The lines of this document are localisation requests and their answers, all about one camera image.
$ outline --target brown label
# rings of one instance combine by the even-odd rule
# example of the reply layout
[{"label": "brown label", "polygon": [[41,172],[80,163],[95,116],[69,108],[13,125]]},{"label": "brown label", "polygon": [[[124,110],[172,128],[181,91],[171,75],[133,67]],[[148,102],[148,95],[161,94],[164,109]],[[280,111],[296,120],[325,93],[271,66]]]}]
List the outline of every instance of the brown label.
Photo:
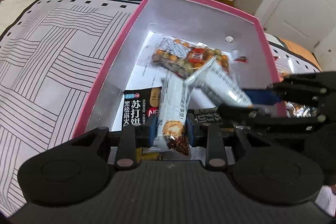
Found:
[{"label": "brown label", "polygon": [[158,107],[160,103],[160,88],[152,88],[149,104],[153,107]]}]

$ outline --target blue label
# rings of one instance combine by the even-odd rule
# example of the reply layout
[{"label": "blue label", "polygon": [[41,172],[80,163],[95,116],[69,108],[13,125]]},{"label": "blue label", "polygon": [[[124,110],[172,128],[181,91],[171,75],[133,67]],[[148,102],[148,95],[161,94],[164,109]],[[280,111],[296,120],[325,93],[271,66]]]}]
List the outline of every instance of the blue label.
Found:
[{"label": "blue label", "polygon": [[134,94],[125,94],[125,99],[132,99],[135,98]]}]

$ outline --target white door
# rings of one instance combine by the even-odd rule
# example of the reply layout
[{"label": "white door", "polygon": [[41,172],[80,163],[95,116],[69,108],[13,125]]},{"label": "white door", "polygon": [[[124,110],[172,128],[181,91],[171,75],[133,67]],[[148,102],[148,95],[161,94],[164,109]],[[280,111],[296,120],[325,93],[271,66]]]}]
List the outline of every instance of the white door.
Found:
[{"label": "white door", "polygon": [[313,51],[336,26],[336,0],[281,0],[268,18],[267,32]]}]

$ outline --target ribbed black surface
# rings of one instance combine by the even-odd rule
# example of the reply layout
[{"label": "ribbed black surface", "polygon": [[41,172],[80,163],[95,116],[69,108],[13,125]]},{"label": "ribbed black surface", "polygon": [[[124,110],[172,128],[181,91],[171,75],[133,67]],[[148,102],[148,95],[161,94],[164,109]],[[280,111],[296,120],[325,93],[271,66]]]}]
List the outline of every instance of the ribbed black surface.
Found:
[{"label": "ribbed black surface", "polygon": [[143,161],[118,172],[98,196],[68,208],[27,204],[14,224],[323,224],[332,218],[313,203],[285,208],[259,204],[237,192],[226,175],[198,161]]}]

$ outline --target white snack wrapper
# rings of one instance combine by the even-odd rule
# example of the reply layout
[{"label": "white snack wrapper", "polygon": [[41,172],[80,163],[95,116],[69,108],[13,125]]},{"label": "white snack wrapper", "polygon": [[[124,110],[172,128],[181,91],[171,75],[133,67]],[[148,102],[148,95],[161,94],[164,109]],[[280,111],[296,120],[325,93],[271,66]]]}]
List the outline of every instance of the white snack wrapper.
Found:
[{"label": "white snack wrapper", "polygon": [[191,81],[186,82],[174,74],[170,79],[163,80],[157,137],[151,150],[163,152],[175,149],[183,155],[189,155],[185,120],[192,89]]},{"label": "white snack wrapper", "polygon": [[223,103],[239,107],[252,105],[251,99],[231,80],[216,58],[210,59],[186,80],[187,84],[194,81],[216,106]]}]

